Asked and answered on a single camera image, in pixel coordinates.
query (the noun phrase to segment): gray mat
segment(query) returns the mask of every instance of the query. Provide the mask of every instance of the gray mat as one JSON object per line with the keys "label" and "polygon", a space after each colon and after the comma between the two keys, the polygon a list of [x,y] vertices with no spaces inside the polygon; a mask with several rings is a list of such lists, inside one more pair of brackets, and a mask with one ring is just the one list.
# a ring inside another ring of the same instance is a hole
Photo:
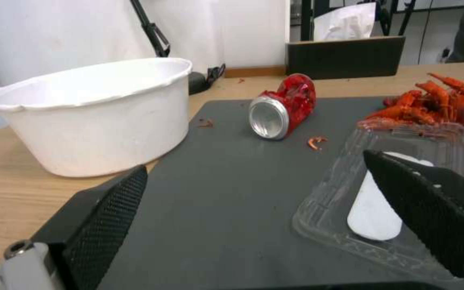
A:
{"label": "gray mat", "polygon": [[[211,101],[149,175],[129,235],[99,289],[237,289],[375,281],[411,275],[306,239],[291,218],[355,122],[381,98],[319,99],[288,138],[247,122],[250,101]],[[197,127],[210,118],[214,127]],[[322,152],[307,147],[329,138]],[[439,284],[464,289],[464,280]]]}

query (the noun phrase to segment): tissue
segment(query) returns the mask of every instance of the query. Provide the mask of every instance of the tissue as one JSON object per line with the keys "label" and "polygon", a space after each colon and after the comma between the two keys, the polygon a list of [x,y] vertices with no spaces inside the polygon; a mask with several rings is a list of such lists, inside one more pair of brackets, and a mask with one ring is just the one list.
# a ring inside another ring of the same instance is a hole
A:
{"label": "tissue", "polygon": [[314,20],[314,41],[368,38],[375,22],[375,2],[336,9]]}

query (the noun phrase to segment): food debris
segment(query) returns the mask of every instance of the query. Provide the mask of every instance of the food debris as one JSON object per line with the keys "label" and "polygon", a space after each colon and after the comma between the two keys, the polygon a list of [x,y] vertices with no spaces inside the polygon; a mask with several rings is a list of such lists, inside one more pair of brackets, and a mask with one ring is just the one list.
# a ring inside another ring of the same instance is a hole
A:
{"label": "food debris", "polygon": [[214,122],[212,119],[199,119],[200,124],[198,127],[214,127]]}
{"label": "food debris", "polygon": [[328,141],[327,138],[325,137],[322,137],[322,136],[315,136],[315,137],[311,137],[309,138],[309,140],[307,141],[307,145],[309,145],[309,147],[311,147],[311,149],[315,150],[315,151],[321,151],[321,147],[318,147],[317,146],[317,143],[321,143],[321,142],[326,142]]}

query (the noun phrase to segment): white plastic bowl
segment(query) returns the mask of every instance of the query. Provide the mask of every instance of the white plastic bowl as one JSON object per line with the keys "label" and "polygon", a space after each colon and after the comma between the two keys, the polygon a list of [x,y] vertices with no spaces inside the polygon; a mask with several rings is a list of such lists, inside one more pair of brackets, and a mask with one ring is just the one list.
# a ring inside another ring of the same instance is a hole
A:
{"label": "white plastic bowl", "polygon": [[135,59],[0,88],[0,114],[48,171],[99,176],[147,163],[188,131],[190,61]]}

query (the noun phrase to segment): table surface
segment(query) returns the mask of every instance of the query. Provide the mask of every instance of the table surface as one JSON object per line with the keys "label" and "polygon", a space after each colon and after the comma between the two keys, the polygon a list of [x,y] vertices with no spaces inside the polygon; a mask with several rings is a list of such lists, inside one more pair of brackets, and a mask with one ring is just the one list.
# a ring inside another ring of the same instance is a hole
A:
{"label": "table surface", "polygon": [[[392,77],[315,81],[317,97],[370,97],[398,95],[436,72],[464,81],[464,64],[402,66]],[[278,88],[282,77],[219,79],[210,90],[189,97],[189,116],[214,99],[252,99],[266,89]],[[150,171],[157,161],[147,164]],[[30,237],[74,193],[111,176],[63,178],[45,171],[14,132],[0,130],[0,261],[5,248]]]}

